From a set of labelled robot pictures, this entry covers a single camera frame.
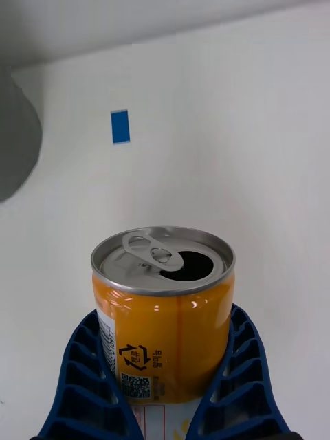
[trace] gray curved object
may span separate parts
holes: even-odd
[[[42,128],[10,69],[0,67],[0,203],[23,185],[36,166]]]

